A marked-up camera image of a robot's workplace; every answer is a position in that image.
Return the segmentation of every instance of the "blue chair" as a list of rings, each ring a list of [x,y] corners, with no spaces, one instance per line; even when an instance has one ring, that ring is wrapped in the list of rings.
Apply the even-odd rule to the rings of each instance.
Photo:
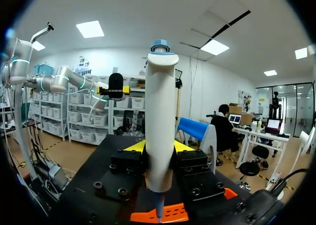
[[[186,145],[188,145],[188,139],[186,138],[185,133],[201,141],[200,149],[204,153],[212,155],[211,171],[215,174],[217,155],[217,140],[215,126],[182,117],[178,121],[175,136],[180,130],[184,133],[183,137]]]

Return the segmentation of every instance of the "cardboard box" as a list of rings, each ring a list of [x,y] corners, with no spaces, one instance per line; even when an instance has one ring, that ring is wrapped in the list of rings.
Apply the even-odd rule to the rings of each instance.
[[[249,113],[240,113],[240,114],[241,114],[240,125],[251,125],[252,114],[249,114]]]
[[[242,107],[239,107],[239,106],[229,106],[229,113],[232,113],[232,114],[241,114],[241,113],[242,113]]]

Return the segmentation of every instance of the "ceiling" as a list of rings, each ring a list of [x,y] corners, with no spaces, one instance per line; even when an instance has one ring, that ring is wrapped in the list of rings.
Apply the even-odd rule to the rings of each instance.
[[[214,39],[230,49],[218,56],[202,47],[225,24],[251,13]],[[99,20],[104,37],[83,38],[76,24]],[[166,39],[171,50],[223,67],[253,82],[312,72],[312,57],[296,60],[294,50],[310,45],[298,19],[283,0],[35,0],[16,24],[30,40],[51,22],[55,30],[39,39],[46,46],[33,58],[72,49],[149,48]],[[267,77],[264,71],[276,70]]]

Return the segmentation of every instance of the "white table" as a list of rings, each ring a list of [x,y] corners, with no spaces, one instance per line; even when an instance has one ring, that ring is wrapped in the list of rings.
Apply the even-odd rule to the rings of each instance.
[[[271,134],[267,134],[267,133],[258,133],[255,131],[249,131],[249,130],[240,129],[240,128],[236,128],[235,131],[240,133],[240,134],[245,135],[245,138],[242,142],[242,148],[241,148],[241,152],[240,152],[240,156],[239,156],[236,168],[239,168],[242,163],[247,161],[247,153],[248,153],[250,144],[260,145],[260,146],[263,146],[263,147],[271,149],[271,150],[281,151],[281,155],[277,161],[276,167],[275,167],[275,169],[274,169],[274,171],[273,171],[273,173],[272,173],[272,175],[267,183],[267,186],[269,186],[271,184],[271,180],[273,179],[274,175],[277,173],[278,167],[281,164],[281,161],[283,159],[289,138],[279,137],[279,136],[275,136],[275,135],[271,135]],[[280,146],[274,147],[274,146],[262,144],[262,143],[257,141],[258,138],[264,138],[264,139],[268,139],[268,140],[278,141],[278,142],[280,142]]]

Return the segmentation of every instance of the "floor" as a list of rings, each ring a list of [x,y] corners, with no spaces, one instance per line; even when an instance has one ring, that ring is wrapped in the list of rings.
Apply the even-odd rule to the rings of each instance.
[[[72,178],[75,174],[75,172],[82,166],[82,164],[88,159],[88,157],[93,153],[93,151],[96,149],[96,146],[83,144],[83,143],[77,143],[77,142],[69,142],[67,139],[66,141],[62,141],[61,138],[50,135],[45,132],[40,132],[40,137],[42,141],[43,148],[47,155],[54,160],[56,163],[61,165],[66,175],[70,178]],[[14,161],[16,165],[20,165],[21,162],[24,161],[24,157],[20,151],[20,148],[18,144],[15,142],[13,137],[8,138],[10,150],[12,154],[14,155]],[[295,159],[297,150],[299,147],[299,139],[298,138],[290,138],[287,149],[284,155],[284,158],[282,160],[282,164],[280,166],[280,171],[282,171],[281,176],[285,176],[289,173],[290,168],[292,167],[292,162]],[[222,166],[217,167],[217,170],[223,173],[226,177],[231,179],[234,182],[238,182],[239,178],[242,176],[242,174],[235,168],[235,164],[232,161],[237,162],[238,155],[231,155],[230,152],[226,152],[223,155],[220,155],[219,158],[221,158],[224,161],[224,164]],[[269,157],[268,163],[269,168],[265,171],[261,171],[260,175],[263,177],[270,177],[274,165],[276,164],[278,157],[280,153],[276,154],[275,158]],[[312,159],[311,154],[306,154],[305,156],[302,156],[299,158],[295,169],[299,168],[307,168],[309,166],[309,163]],[[28,174],[28,168],[27,165],[22,168],[19,168],[22,176],[25,176]],[[300,173],[288,180],[288,186],[296,189],[301,180],[303,179],[304,174]],[[266,187],[266,179],[255,176],[255,177],[247,177],[246,182],[248,182],[252,190],[251,192],[255,192],[259,189],[264,189]],[[289,188],[284,189],[284,196],[282,198],[283,202],[287,202],[290,197],[293,195],[295,191]]]

